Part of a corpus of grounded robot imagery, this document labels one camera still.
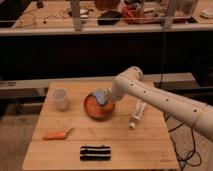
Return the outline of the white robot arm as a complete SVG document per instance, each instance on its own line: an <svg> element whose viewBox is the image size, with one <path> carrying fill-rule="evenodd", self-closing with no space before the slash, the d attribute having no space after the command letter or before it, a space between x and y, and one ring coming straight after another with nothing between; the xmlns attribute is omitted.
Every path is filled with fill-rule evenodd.
<svg viewBox="0 0 213 171"><path fill-rule="evenodd" d="M125 94L137 97L213 142L213 106L149 86L142 77L135 66L118 74L108 88L110 99L118 101Z"/></svg>

